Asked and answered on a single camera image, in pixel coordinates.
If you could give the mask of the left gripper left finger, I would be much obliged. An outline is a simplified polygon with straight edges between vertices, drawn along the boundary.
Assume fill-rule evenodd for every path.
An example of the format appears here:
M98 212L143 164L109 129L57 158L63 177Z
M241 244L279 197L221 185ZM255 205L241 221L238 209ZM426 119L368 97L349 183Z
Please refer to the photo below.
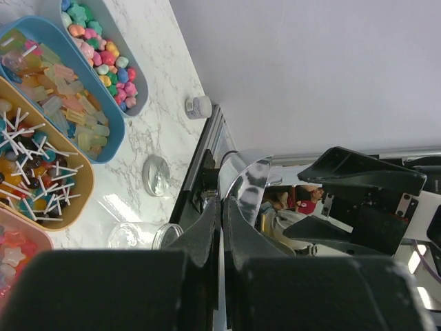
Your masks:
M163 250L181 250L197 268L209 264L218 223L218 199L211 198L201 216L181 236Z

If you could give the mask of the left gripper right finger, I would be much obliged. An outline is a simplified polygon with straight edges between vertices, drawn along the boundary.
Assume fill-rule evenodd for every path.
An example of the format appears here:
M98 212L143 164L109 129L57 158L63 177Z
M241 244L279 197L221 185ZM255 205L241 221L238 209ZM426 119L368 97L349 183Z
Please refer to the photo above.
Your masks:
M240 271L250 259L296 256L290 247L249 224L233 197L223 201L222 222L225 267L228 270Z

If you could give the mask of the metal candy scoop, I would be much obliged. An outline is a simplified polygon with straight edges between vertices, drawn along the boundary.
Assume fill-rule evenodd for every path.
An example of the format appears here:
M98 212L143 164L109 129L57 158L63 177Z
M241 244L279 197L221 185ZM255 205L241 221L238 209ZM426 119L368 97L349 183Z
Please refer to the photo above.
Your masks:
M271 174L273 154L259 149L228 152L218 172L218 192L222 200L233 197L249 225L254 226L265 188L280 185L283 178Z

